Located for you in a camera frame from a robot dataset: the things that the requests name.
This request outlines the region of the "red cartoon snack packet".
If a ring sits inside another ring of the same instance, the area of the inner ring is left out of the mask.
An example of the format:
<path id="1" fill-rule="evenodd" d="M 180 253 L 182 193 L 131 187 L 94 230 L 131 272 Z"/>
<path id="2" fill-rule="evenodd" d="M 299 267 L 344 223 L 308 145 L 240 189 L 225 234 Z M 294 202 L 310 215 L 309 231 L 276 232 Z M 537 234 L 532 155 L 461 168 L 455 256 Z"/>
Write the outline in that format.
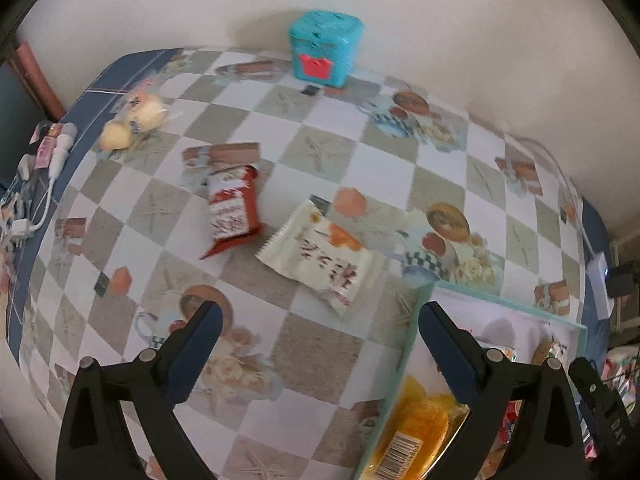
<path id="1" fill-rule="evenodd" d="M 500 445 L 507 445 L 511 441 L 516 423 L 520 418 L 521 407 L 521 400 L 510 401 L 508 403 L 498 431 L 497 441 Z"/>

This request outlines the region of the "orange snack packet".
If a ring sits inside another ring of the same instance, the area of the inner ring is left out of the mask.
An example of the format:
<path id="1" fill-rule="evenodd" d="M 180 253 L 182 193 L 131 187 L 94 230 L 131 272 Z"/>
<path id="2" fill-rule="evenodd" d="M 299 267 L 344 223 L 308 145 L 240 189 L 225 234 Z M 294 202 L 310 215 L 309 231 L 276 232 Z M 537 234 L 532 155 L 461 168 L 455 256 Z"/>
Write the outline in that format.
<path id="1" fill-rule="evenodd" d="M 451 393 L 429 396 L 412 375 L 364 466 L 363 479 L 424 479 L 469 414 Z"/>

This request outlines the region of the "green white bun packet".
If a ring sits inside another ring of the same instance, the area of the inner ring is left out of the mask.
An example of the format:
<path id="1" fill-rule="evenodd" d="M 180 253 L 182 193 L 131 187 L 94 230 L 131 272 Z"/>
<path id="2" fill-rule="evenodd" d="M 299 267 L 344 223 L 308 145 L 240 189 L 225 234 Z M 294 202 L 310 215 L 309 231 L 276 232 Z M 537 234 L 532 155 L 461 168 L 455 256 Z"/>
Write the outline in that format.
<path id="1" fill-rule="evenodd" d="M 534 365 L 541 365 L 546 359 L 550 358 L 557 359 L 561 363 L 564 363 L 566 350 L 567 346 L 554 337 L 543 339 L 533 354 L 532 363 Z"/>

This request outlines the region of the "teal rimmed white box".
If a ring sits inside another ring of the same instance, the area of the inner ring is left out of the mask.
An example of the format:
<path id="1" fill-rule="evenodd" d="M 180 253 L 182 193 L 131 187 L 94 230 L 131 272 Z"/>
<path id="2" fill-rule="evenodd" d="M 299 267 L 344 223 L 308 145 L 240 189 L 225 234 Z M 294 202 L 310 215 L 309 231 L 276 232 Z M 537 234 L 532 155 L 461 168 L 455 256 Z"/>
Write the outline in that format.
<path id="1" fill-rule="evenodd" d="M 518 417 L 497 479 L 583 479 L 588 468 L 566 367 L 585 351 L 585 326 L 484 292 L 438 282 L 416 294 L 402 360 L 355 474 L 401 479 L 420 440 L 398 428 L 413 404 L 449 394 L 462 409 L 423 479 L 477 479 Z"/>

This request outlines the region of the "white power strip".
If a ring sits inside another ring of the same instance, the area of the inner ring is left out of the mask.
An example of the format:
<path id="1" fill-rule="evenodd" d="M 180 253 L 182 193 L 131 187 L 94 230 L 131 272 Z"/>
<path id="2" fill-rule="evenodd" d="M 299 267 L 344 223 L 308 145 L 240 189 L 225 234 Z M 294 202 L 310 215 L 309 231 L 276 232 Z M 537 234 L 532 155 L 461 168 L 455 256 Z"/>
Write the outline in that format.
<path id="1" fill-rule="evenodd" d="M 614 307 L 614 300 L 608 296 L 606 278 L 608 277 L 608 263 L 605 254 L 597 252 L 587 264 L 587 276 L 591 285 L 594 304 L 599 320 L 608 320 Z"/>

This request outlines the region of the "dark red biscuit packet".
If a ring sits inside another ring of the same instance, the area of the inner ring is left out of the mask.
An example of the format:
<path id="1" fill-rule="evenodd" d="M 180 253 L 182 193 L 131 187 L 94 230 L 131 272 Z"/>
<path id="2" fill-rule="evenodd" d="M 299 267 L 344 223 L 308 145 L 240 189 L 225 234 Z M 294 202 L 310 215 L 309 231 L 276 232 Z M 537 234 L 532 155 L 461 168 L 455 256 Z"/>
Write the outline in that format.
<path id="1" fill-rule="evenodd" d="M 207 178 L 208 220 L 212 246 L 201 260 L 254 240 L 262 232 L 257 209 L 254 166 L 236 166 Z"/>

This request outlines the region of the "black power adapter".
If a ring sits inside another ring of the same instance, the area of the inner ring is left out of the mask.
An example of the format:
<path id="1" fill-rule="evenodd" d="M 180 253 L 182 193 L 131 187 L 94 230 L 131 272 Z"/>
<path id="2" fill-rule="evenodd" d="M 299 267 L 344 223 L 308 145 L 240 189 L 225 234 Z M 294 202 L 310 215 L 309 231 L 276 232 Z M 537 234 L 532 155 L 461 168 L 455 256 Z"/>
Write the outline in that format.
<path id="1" fill-rule="evenodd" d="M 608 271 L 605 283 L 608 296 L 626 304 L 639 284 L 639 267 L 634 261 L 616 266 Z"/>

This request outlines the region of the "cream white snack packet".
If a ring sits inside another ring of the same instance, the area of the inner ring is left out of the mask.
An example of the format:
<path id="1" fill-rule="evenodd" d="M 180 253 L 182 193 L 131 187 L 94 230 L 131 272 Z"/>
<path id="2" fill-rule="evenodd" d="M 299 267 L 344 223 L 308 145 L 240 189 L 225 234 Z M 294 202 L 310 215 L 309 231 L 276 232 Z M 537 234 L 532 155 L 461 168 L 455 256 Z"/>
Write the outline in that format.
<path id="1" fill-rule="evenodd" d="M 328 220 L 311 200 L 295 209 L 256 258 L 313 290 L 341 316 L 360 307 L 384 266 L 382 254 Z"/>

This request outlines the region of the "checkered patterned tablecloth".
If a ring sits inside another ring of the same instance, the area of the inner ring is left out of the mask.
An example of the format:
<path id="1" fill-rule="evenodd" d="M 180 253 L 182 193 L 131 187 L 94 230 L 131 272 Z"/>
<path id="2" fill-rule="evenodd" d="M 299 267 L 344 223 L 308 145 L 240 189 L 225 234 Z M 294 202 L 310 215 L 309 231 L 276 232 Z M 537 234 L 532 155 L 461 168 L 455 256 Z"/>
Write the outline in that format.
<path id="1" fill-rule="evenodd" d="M 544 156 L 360 70 L 308 86 L 269 54 L 149 51 L 66 114 L 21 210 L 9 345 L 62 479 L 113 478 L 101 388 L 135 477 L 396 479 L 390 428 L 471 416 L 418 331 L 436 300 L 483 352 L 590 351 L 570 188 Z"/>

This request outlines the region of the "pink small packet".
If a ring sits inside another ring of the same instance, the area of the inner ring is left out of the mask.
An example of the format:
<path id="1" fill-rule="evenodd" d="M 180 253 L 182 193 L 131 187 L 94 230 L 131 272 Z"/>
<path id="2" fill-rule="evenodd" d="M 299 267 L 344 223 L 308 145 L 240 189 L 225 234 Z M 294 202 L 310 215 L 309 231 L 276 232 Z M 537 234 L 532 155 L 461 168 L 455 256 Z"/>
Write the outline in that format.
<path id="1" fill-rule="evenodd" d="M 54 136 L 45 136 L 40 144 L 35 158 L 35 168 L 48 168 L 52 158 L 54 149 L 56 148 L 56 139 Z"/>

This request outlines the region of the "white handheld device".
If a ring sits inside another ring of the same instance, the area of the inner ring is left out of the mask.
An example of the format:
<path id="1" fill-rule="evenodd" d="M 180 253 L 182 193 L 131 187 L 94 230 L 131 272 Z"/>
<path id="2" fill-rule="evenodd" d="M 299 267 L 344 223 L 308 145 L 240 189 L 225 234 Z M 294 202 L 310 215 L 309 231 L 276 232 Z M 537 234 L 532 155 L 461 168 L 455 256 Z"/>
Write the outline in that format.
<path id="1" fill-rule="evenodd" d="M 61 174 L 68 154 L 75 144 L 77 126 L 72 122 L 64 122 L 58 129 L 55 146 L 49 162 L 49 179 L 55 181 Z"/>

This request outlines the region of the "teal toy box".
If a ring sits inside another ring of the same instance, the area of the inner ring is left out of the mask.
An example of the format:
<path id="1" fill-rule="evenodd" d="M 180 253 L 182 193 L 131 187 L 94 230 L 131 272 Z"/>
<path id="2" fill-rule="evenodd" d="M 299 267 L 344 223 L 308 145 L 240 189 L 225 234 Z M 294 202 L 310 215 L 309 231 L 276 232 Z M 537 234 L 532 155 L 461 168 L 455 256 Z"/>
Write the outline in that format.
<path id="1" fill-rule="evenodd" d="M 363 22 L 331 11 L 304 13 L 288 28 L 297 79 L 342 88 L 355 67 Z"/>

